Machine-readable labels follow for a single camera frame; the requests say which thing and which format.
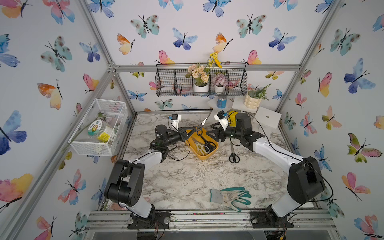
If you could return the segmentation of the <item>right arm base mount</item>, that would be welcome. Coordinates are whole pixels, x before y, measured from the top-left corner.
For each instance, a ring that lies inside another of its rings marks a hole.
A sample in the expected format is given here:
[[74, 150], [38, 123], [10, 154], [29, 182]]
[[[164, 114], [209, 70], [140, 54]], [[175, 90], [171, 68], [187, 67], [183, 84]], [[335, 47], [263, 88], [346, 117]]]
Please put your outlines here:
[[277, 216], [272, 208], [250, 212], [250, 222], [254, 229], [290, 229], [294, 227], [294, 224], [288, 222], [287, 216]]

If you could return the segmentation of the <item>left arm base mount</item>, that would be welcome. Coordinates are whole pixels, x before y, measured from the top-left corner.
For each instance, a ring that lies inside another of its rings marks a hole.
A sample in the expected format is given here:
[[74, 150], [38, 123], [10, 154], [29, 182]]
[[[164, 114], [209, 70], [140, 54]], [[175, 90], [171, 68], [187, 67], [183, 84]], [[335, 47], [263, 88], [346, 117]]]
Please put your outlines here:
[[171, 214], [169, 212], [157, 211], [154, 205], [151, 205], [151, 207], [152, 208], [147, 218], [139, 217], [138, 215], [132, 213], [129, 218], [127, 229], [168, 229], [171, 222]]

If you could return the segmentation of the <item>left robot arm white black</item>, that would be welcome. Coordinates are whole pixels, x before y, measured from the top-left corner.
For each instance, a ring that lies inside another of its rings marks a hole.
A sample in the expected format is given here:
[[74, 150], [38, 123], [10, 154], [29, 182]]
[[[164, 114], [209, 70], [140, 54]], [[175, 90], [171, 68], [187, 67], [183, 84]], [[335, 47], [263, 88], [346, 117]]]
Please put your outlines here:
[[116, 161], [106, 184], [105, 198], [136, 217], [151, 218], [155, 208], [142, 197], [145, 172], [169, 156], [170, 145], [187, 141], [196, 131], [196, 128], [182, 127], [174, 131], [165, 125], [156, 126], [156, 138], [145, 154], [132, 161]]

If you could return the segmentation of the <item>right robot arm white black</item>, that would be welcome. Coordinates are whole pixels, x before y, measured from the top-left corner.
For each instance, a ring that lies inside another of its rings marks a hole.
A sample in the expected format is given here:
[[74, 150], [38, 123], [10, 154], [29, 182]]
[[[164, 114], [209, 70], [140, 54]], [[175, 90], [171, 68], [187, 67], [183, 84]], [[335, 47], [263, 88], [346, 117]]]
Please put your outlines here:
[[325, 179], [317, 160], [293, 154], [272, 143], [264, 133], [254, 131], [254, 116], [238, 113], [235, 127], [230, 126], [229, 116], [223, 111], [215, 114], [217, 123], [211, 125], [213, 130], [207, 135], [217, 142], [224, 142], [227, 138], [238, 139], [243, 147], [272, 161], [288, 175], [286, 193], [267, 210], [271, 217], [282, 219], [325, 190]]

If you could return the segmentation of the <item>yellow plastic storage box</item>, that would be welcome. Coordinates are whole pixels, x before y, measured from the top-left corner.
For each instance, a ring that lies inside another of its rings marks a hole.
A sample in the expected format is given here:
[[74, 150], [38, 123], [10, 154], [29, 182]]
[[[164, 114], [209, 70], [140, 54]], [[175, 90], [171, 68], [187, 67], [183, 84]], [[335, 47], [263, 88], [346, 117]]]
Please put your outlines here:
[[219, 143], [207, 135], [206, 129], [203, 129], [201, 136], [193, 133], [186, 141], [186, 144], [191, 147], [191, 151], [202, 161], [210, 158], [219, 148]]

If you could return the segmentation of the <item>small black-handled scissors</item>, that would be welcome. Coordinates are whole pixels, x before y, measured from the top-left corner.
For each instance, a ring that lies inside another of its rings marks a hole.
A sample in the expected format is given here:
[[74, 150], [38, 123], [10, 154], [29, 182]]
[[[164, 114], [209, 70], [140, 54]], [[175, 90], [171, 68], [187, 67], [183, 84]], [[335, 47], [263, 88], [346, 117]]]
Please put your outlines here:
[[197, 135], [201, 137], [203, 135], [203, 127], [207, 120], [208, 118], [205, 118], [199, 125], [187, 128], [187, 130], [189, 130], [187, 133], [187, 140], [192, 136], [193, 133], [197, 133]]

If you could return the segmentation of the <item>cream-handled kitchen scissors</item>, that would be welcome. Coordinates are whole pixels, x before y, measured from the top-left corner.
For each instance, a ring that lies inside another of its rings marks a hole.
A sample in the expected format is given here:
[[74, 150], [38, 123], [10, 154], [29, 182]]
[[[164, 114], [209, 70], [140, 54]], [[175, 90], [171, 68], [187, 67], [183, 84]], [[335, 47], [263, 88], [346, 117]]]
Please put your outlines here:
[[206, 156], [210, 153], [210, 149], [206, 145], [202, 145], [198, 141], [194, 141], [194, 143], [196, 145], [196, 152], [199, 156]]

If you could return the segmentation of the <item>long black-handled scissors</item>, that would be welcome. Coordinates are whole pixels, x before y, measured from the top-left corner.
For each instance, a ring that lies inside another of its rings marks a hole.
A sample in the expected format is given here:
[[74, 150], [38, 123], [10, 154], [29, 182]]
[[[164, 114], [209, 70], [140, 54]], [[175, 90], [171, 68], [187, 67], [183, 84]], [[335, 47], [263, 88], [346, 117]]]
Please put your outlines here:
[[234, 144], [231, 142], [231, 155], [229, 156], [230, 163], [238, 164], [240, 157], [235, 153]]

